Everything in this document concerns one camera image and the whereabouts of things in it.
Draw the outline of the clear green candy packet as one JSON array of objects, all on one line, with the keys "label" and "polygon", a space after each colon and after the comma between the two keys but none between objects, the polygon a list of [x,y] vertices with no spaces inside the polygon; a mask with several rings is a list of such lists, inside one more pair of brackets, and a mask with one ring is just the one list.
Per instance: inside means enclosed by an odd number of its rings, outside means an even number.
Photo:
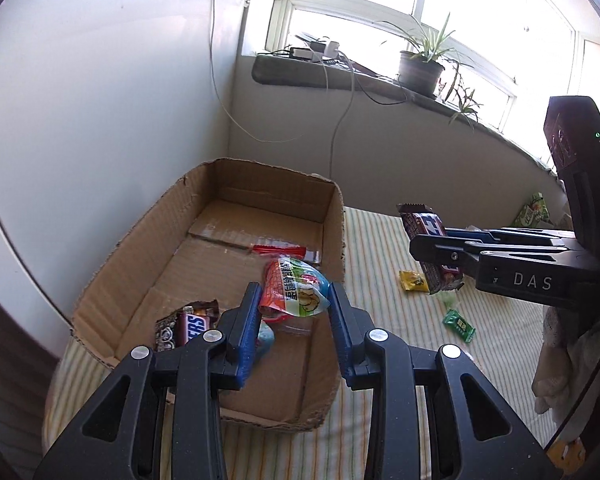
[{"label": "clear green candy packet", "polygon": [[455,310],[458,305],[456,290],[442,290],[438,292],[436,297],[441,301],[446,310]]}]

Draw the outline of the Chinese-label Snickers bar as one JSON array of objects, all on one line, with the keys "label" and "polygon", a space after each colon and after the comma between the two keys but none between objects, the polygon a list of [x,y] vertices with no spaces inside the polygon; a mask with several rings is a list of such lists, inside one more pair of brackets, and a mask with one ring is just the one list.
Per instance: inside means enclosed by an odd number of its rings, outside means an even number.
[{"label": "Chinese-label Snickers bar", "polygon": [[424,271],[430,294],[462,288],[463,272],[437,248],[448,236],[439,216],[424,204],[399,204],[398,211],[410,240],[408,248]]}]

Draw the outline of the yellow candy packet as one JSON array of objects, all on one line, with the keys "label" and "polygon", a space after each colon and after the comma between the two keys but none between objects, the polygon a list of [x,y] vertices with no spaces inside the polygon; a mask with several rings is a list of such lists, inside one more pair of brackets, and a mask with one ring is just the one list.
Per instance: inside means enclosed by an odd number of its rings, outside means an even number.
[{"label": "yellow candy packet", "polygon": [[399,282],[404,292],[429,292],[426,278],[418,272],[400,270]]}]

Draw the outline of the English-label Snickers bar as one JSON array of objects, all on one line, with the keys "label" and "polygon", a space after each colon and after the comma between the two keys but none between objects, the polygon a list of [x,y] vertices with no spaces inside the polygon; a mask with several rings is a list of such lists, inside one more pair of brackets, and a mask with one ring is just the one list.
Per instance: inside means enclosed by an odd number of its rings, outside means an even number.
[{"label": "English-label Snickers bar", "polygon": [[173,350],[211,330],[220,318],[216,300],[194,301],[155,322],[155,350]]}]

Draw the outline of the colourful jelly cup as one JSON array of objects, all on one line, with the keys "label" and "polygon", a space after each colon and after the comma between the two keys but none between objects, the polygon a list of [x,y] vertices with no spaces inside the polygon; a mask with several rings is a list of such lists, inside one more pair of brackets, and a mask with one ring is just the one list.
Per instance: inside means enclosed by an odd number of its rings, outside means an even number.
[{"label": "colourful jelly cup", "polygon": [[268,322],[308,318],[326,311],[329,281],[297,258],[279,256],[265,267],[259,310]]}]

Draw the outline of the red-edged clear snack bag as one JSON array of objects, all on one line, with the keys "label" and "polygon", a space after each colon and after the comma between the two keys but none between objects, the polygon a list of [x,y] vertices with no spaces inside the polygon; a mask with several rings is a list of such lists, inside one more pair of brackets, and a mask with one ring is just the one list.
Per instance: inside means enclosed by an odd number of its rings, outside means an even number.
[{"label": "red-edged clear snack bag", "polygon": [[289,257],[296,258],[309,264],[319,266],[322,261],[321,253],[318,250],[306,248],[300,245],[265,245],[254,244],[250,250],[263,257]]}]

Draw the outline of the jelly cup with brown candy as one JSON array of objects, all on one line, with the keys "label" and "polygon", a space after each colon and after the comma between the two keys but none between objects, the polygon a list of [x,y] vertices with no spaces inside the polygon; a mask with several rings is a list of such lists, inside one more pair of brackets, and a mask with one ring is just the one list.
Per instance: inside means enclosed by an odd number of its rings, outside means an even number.
[{"label": "jelly cup with brown candy", "polygon": [[256,360],[262,359],[271,350],[274,341],[274,330],[264,321],[261,321],[256,340]]}]

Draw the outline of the green printed gift bag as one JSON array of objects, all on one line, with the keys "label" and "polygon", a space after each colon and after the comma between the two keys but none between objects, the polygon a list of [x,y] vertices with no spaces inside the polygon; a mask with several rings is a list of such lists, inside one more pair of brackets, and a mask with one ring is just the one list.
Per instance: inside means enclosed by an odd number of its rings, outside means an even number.
[{"label": "green printed gift bag", "polygon": [[538,228],[541,224],[551,226],[550,212],[542,193],[536,192],[521,206],[512,222],[514,228]]}]

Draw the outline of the striped table cloth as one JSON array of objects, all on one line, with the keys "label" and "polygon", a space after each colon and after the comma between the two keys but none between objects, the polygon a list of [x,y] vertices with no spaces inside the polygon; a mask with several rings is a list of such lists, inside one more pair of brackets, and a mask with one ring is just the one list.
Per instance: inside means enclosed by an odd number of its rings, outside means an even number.
[{"label": "striped table cloth", "polygon": [[[556,425],[535,411],[531,389],[542,346],[542,307],[480,292],[465,280],[457,294],[404,292],[402,270],[419,270],[398,217],[346,211],[346,284],[350,304],[412,348],[419,423],[420,475],[431,476],[429,413],[440,364],[453,349],[458,362],[483,374],[530,434],[545,444]],[[292,434],[223,422],[231,479],[361,479],[365,472],[373,393],[341,386],[317,429]]]}]

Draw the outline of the brown cardboard box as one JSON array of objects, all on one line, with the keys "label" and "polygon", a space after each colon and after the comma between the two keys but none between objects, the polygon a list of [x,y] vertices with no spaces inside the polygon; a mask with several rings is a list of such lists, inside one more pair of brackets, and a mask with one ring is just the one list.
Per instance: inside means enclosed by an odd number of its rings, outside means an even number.
[{"label": "brown cardboard box", "polygon": [[[193,301],[240,304],[261,281],[258,245],[306,248],[332,282],[344,278],[344,211],[335,182],[250,160],[219,158],[189,170],[123,237],[86,286],[73,312],[76,339],[116,366],[155,341],[155,325]],[[224,394],[233,422],[283,431],[321,426],[340,373],[328,318],[298,330],[277,327],[272,349],[245,387]]]}]

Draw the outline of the potted spider plant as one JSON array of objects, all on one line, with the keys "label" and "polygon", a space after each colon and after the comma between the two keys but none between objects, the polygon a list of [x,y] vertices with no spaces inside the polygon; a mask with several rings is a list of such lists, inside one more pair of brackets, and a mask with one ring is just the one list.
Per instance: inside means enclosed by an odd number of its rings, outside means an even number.
[{"label": "potted spider plant", "polygon": [[449,44],[453,31],[449,29],[451,15],[448,15],[440,29],[422,24],[414,18],[416,29],[409,32],[393,22],[382,20],[379,24],[388,25],[406,41],[407,48],[400,52],[398,83],[421,96],[434,96],[434,90],[445,71],[445,64],[453,66],[451,83],[443,89],[442,102],[456,99],[455,112],[449,119],[452,124],[463,117],[468,125],[478,122],[481,104],[475,98],[475,89],[464,83],[460,69],[472,67],[460,58],[460,52]]}]

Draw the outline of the power strip with adapters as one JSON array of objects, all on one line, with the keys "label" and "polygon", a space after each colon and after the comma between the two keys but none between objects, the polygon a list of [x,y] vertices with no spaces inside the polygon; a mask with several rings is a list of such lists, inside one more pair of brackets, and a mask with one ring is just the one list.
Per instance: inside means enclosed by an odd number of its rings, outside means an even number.
[{"label": "power strip with adapters", "polygon": [[312,63],[336,62],[339,55],[340,51],[337,41],[309,41],[304,47],[289,48],[289,56],[291,58]]}]

